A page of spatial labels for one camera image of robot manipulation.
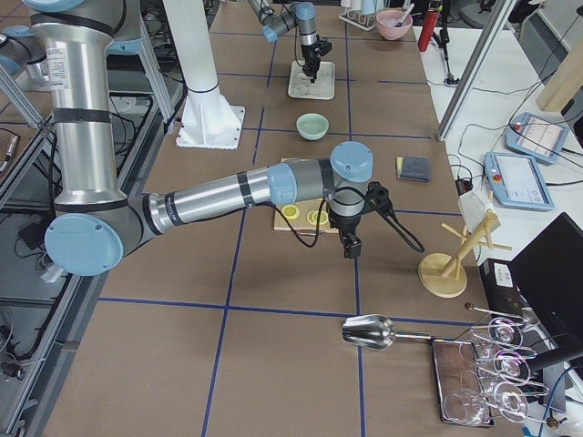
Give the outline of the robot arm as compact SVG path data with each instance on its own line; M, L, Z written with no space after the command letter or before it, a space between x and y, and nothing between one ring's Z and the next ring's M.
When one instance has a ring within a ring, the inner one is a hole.
M45 245L79 276L106 272L157 235L255 206L317 199L329 209L346 257L358 257L360 218L387 218L388 191L372 178L371 150L354 141L327 158L289 159L164 195L127 196L118 186L109 109L107 50L128 30L130 1L32 1L34 33L46 46L63 188Z
M322 57L332 50L332 43L320 37L316 31L315 9L311 2L295 2L283 5L278 15L268 1L250 0L251 9L257 16L261 31L269 43L296 30L301 39L302 72L314 83L320 70Z

